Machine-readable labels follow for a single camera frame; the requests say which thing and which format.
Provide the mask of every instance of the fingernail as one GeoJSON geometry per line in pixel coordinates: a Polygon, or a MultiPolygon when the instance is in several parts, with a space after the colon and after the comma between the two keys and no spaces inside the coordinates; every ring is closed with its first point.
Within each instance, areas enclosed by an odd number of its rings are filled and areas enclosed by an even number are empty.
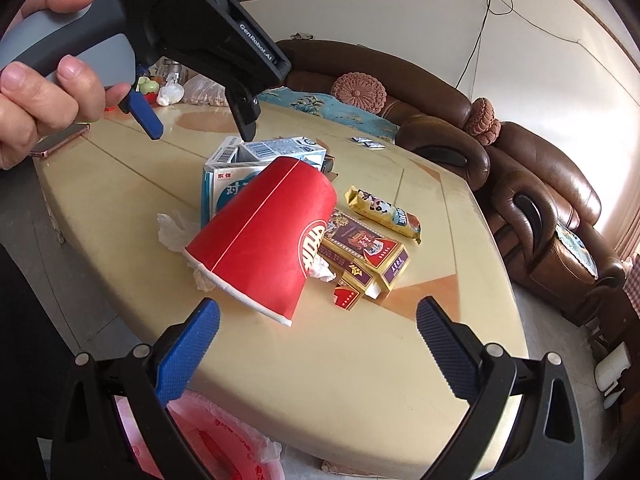
{"type": "Polygon", "coordinates": [[[10,63],[2,70],[0,84],[5,90],[17,90],[24,83],[27,71],[22,63],[10,63]]]}
{"type": "Polygon", "coordinates": [[[65,79],[73,79],[78,77],[84,68],[84,63],[79,59],[67,54],[60,60],[58,65],[58,73],[65,79]]]}

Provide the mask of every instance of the white wall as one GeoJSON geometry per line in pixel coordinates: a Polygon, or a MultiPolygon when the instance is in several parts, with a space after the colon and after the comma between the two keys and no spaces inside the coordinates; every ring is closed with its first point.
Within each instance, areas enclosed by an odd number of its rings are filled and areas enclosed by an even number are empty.
{"type": "MultiPolygon", "coordinates": [[[[640,61],[607,0],[582,0],[640,61]]],[[[410,60],[455,85],[476,41],[485,0],[258,0],[246,8],[276,40],[295,32],[361,43],[410,60]]],[[[537,25],[580,40],[640,102],[640,76],[606,32],[571,0],[514,0],[537,25]]],[[[492,9],[505,10],[495,0],[492,9]]],[[[520,19],[490,15],[460,90],[488,97],[501,120],[554,143],[590,180],[603,204],[598,228],[624,205],[620,192],[640,144],[640,107],[587,52],[520,19]]]]}

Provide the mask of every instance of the crumpled tissue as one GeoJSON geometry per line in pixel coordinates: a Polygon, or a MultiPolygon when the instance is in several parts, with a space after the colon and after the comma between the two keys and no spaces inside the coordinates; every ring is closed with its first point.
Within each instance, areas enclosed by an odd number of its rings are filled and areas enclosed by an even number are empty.
{"type": "Polygon", "coordinates": [[[335,279],[335,273],[331,272],[329,269],[329,263],[322,256],[316,254],[314,256],[314,262],[311,264],[311,268],[309,269],[309,276],[312,278],[317,278],[321,282],[331,282],[335,279]]]}
{"type": "MultiPolygon", "coordinates": [[[[158,240],[170,251],[182,253],[200,231],[200,224],[186,221],[180,213],[176,213],[175,216],[177,220],[169,215],[158,213],[158,240]]],[[[198,290],[209,292],[216,287],[197,269],[193,271],[193,279],[196,281],[198,290]]]]}

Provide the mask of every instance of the decorative cushion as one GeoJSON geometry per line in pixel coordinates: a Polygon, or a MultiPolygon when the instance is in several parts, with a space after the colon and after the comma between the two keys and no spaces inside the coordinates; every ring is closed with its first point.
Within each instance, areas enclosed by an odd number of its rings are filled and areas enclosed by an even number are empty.
{"type": "Polygon", "coordinates": [[[569,231],[569,229],[562,224],[556,224],[556,235],[558,235],[558,239],[562,242],[562,245],[564,245],[575,259],[589,271],[591,276],[597,280],[598,267],[596,267],[596,262],[593,261],[593,257],[591,257],[578,235],[569,231]]]}
{"type": "Polygon", "coordinates": [[[487,131],[494,123],[494,107],[486,97],[479,97],[471,105],[471,112],[463,130],[471,136],[478,136],[487,131]]]}
{"type": "Polygon", "coordinates": [[[345,104],[372,114],[385,105],[386,90],[375,77],[362,72],[349,72],[335,80],[331,94],[345,104]]]}
{"type": "Polygon", "coordinates": [[[489,126],[486,131],[476,136],[476,140],[478,140],[478,142],[483,146],[493,144],[495,139],[498,138],[498,135],[500,135],[500,126],[500,121],[498,119],[494,119],[494,122],[491,123],[491,126],[489,126]]]}

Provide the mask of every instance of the white tissue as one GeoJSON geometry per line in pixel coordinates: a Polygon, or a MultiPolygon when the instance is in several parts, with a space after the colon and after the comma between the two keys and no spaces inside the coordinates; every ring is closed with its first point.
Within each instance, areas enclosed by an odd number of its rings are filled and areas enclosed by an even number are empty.
{"type": "Polygon", "coordinates": [[[184,88],[182,85],[178,83],[169,83],[159,89],[158,97],[156,97],[156,103],[158,103],[160,106],[168,106],[179,103],[183,95],[184,88]]]}
{"type": "MultiPolygon", "coordinates": [[[[196,222],[187,222],[180,213],[174,214],[177,220],[174,220],[169,215],[158,213],[158,240],[170,251],[181,253],[195,238],[195,235],[198,234],[200,225],[196,222]]],[[[198,290],[204,292],[209,292],[216,286],[197,269],[193,271],[193,279],[198,290]]]]}
{"type": "Polygon", "coordinates": [[[329,269],[329,263],[318,254],[314,256],[314,262],[309,269],[309,276],[325,283],[335,279],[335,274],[329,269]]]}

